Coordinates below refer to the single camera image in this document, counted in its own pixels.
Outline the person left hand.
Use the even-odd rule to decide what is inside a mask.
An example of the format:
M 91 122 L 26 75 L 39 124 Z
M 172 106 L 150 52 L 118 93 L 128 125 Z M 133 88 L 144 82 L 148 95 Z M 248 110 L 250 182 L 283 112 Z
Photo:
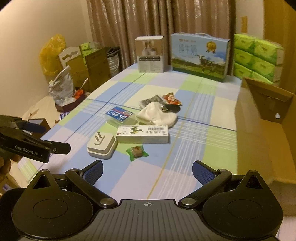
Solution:
M 0 157 L 0 182 L 3 182 L 6 175 L 9 173 L 11 169 L 11 161 L 10 159 L 4 159 Z

